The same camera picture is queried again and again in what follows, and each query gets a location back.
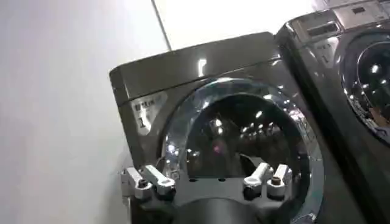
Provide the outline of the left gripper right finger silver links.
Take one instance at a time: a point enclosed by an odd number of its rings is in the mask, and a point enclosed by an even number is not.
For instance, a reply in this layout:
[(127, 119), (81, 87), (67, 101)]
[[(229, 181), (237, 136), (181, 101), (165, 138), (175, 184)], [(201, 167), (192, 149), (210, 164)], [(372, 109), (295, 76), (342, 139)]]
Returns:
[(287, 164), (279, 164), (274, 169), (270, 164), (262, 162), (251, 175), (243, 179), (243, 195), (252, 200), (261, 196), (265, 188), (267, 198), (283, 201), (286, 198), (292, 174)]

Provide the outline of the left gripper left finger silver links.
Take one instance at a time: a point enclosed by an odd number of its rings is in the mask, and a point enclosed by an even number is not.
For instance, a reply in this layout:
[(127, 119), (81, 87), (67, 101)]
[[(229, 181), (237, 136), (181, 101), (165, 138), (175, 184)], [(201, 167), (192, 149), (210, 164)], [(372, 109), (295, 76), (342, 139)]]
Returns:
[(155, 166), (145, 165), (141, 169), (125, 168), (121, 172), (123, 197), (145, 201), (154, 195), (171, 200), (176, 194), (176, 182), (163, 175)]

